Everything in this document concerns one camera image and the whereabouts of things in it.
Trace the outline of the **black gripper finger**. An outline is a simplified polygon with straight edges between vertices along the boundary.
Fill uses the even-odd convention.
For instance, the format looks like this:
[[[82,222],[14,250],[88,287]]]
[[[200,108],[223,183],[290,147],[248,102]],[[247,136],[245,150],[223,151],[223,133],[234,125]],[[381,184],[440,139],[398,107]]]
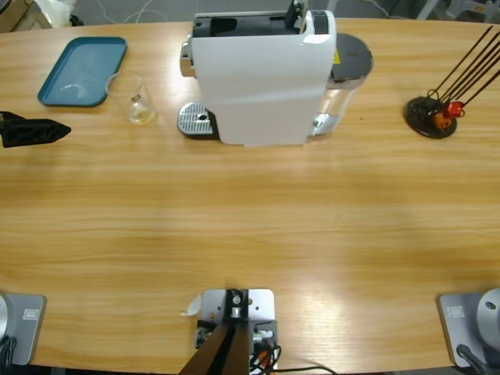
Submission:
[[[3,148],[50,144],[70,132],[70,127],[54,120],[26,119],[12,112],[1,112]]]

